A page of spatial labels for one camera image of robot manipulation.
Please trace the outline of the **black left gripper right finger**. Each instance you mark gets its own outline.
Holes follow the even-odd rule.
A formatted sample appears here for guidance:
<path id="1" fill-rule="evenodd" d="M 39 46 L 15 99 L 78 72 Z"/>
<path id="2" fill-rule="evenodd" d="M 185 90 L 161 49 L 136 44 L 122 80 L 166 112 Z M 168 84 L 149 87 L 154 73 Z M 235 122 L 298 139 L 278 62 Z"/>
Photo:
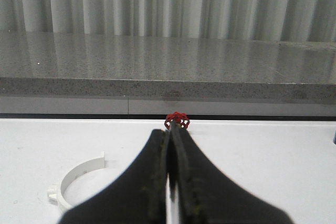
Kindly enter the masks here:
<path id="1" fill-rule="evenodd" d="M 169 130 L 168 173 L 173 223 L 292 223 L 281 209 L 223 174 L 176 123 Z"/>

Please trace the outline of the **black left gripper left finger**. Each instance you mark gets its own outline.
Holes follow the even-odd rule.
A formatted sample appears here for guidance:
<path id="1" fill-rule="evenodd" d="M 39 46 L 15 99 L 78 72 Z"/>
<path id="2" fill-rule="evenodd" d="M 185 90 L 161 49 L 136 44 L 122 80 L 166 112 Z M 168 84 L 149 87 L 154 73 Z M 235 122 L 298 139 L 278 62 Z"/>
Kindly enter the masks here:
<path id="1" fill-rule="evenodd" d="M 68 210 L 60 223 L 165 223 L 167 134 L 153 130 L 132 164 L 108 187 Z"/>

